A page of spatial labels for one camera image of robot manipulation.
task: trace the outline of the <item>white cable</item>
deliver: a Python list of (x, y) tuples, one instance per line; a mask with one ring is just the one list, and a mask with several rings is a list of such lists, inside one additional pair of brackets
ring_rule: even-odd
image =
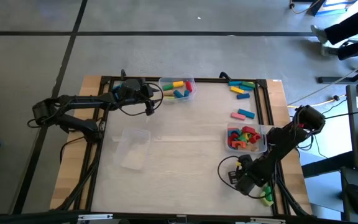
[(353, 70), (351, 73), (349, 73), (349, 74), (347, 74), (346, 76), (344, 76), (344, 77), (342, 77), (342, 78), (336, 80), (335, 82), (333, 82), (333, 83), (331, 83), (331, 84), (329, 84), (329, 85), (326, 85), (326, 86), (322, 87), (321, 89), (316, 90), (316, 91), (310, 93), (309, 95), (306, 95), (306, 96), (300, 98), (299, 100), (296, 100), (296, 101), (294, 101), (294, 102), (292, 102), (292, 103), (290, 103), (290, 104), (288, 104), (288, 105), (293, 105), (294, 103), (297, 103), (297, 102), (299, 102), (299, 101), (301, 101), (301, 100), (303, 100), (303, 99), (305, 99), (305, 98), (307, 98), (307, 97), (309, 97), (309, 96), (311, 96), (311, 95), (313, 95), (313, 94), (315, 94), (315, 93), (317, 93), (317, 92), (319, 92), (319, 91), (321, 91), (321, 90), (323, 90), (323, 89), (325, 89), (325, 88), (327, 88), (327, 87), (329, 87), (329, 86), (331, 86), (331, 85), (334, 85), (334, 84), (339, 83), (339, 82), (342, 81), (343, 79), (345, 79), (345, 78), (347, 78), (348, 76), (350, 76), (350, 75), (352, 75), (353, 73), (355, 73), (357, 70), (358, 70), (358, 67), (357, 67), (355, 70)]

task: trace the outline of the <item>wooden table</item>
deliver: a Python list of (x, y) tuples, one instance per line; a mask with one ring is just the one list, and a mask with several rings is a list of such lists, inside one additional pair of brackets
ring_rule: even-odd
[[(99, 91), (100, 81), (100, 76), (85, 76), (81, 87), (80, 95), (97, 95)], [(290, 121), (290, 117), (288, 114), (287, 102), (285, 99), (282, 82), (281, 80), (267, 80), (267, 86), (274, 125), (284, 126)], [(263, 100), (261, 101), (261, 105), (265, 123), (268, 123), (267, 110)], [(92, 118), (93, 111), (94, 109), (75, 110), (74, 116), (80, 119)], [(70, 133), (67, 140), (70, 141), (81, 136), (82, 133), (79, 132)], [(56, 208), (57, 206), (59, 206), (70, 194), (74, 186), (78, 183), (81, 166), (83, 164), (85, 149), (85, 140), (78, 140), (77, 142), (73, 142), (66, 146), (50, 208)], [(292, 193), (295, 200), (302, 206), (302, 208), (306, 212), (312, 213), (308, 200), (308, 195), (306, 192), (305, 180), (303, 178), (298, 153), (295, 150), (292, 150), (292, 152), (290, 152), (282, 160), (282, 169), (286, 186)], [(88, 184), (84, 187), (84, 191), (81, 195), (80, 208), (85, 208), (87, 193)], [(282, 198), (278, 187), (276, 187), (275, 193), (277, 198), (278, 213), (284, 214)]]

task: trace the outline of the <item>plastic bin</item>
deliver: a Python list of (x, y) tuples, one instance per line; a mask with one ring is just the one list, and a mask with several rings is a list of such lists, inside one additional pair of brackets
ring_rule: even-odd
[[(242, 127), (244, 126), (248, 126), (251, 128), (254, 128), (256, 132), (258, 132), (261, 135), (261, 138), (255, 143), (252, 144), (254, 145), (257, 149), (255, 151), (248, 151), (248, 150), (235, 150), (235, 149), (231, 149), (228, 145), (227, 145), (227, 129), (228, 128), (238, 128), (238, 129), (242, 129)], [(263, 153), (265, 151), (267, 151), (267, 140), (266, 140), (266, 134), (267, 132), (270, 130), (271, 126), (266, 126), (266, 125), (259, 125), (259, 124), (244, 124), (244, 123), (228, 123), (226, 130), (225, 130), (225, 135), (226, 135), (226, 141), (225, 141), (225, 146), (226, 146), (226, 150), (228, 150), (229, 152), (236, 152), (236, 153), (241, 153), (241, 154), (259, 154), (259, 153)]]
[(129, 169), (141, 170), (147, 160), (150, 147), (150, 132), (126, 128), (122, 132), (113, 164)]
[[(194, 81), (194, 77), (190, 74), (184, 74), (184, 75), (180, 75), (177, 77), (162, 77), (158, 81), (158, 85), (160, 86), (160, 88), (162, 88), (164, 85), (168, 85), (168, 84), (171, 84), (171, 83), (177, 82), (177, 81), (184, 81), (184, 82), (189, 81), (191, 83), (192, 92), (187, 97), (175, 98), (172, 100), (170, 100), (168, 98), (164, 98), (162, 100), (163, 103), (171, 104), (171, 103), (186, 102), (186, 101), (193, 100), (194, 97), (196, 96), (196, 93), (197, 93), (196, 82)], [(173, 90), (174, 91), (179, 90), (182, 93), (182, 95), (184, 95), (184, 91), (186, 90), (186, 84), (183, 87), (174, 88)]]

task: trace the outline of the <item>table leg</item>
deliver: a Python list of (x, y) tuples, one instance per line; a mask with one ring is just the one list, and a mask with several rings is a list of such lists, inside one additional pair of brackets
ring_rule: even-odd
[(312, 162), (310, 164), (303, 165), (302, 171), (303, 176), (305, 178), (308, 178), (339, 170), (341, 167), (354, 167), (353, 151), (345, 152), (343, 154), (328, 159), (323, 159), (322, 161)]

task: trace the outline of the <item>gray floor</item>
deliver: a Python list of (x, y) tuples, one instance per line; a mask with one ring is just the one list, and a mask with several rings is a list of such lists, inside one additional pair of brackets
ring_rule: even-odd
[[(0, 30), (70, 31), (80, 4), (0, 0)], [(297, 5), (298, 10), (306, 7)], [(80, 31), (309, 32), (311, 24), (326, 27), (343, 18), (294, 14), (286, 0), (89, 0)], [(25, 125), (32, 118), (31, 106), (50, 96), (68, 39), (0, 36), (0, 213), (11, 209), (37, 134)], [(321, 88), (316, 77), (344, 76), (356, 66), (358, 58), (340, 62), (320, 56), (312, 37), (77, 37), (60, 94), (77, 94), (85, 75), (118, 75), (122, 68), (128, 75), (143, 76), (217, 77), (226, 71), (234, 78), (280, 79), (291, 102)], [(345, 86), (336, 85), (297, 104), (319, 103), (343, 93)], [(346, 104), (332, 114), (343, 110)], [(346, 125), (346, 118), (327, 123), (319, 136), (321, 153), (333, 156), (350, 150), (349, 141), (334, 146), (337, 139), (328, 136), (336, 130), (337, 136), (346, 136)], [(65, 138), (59, 128), (49, 130), (24, 212), (48, 210)], [(318, 155), (315, 147), (310, 153)]]

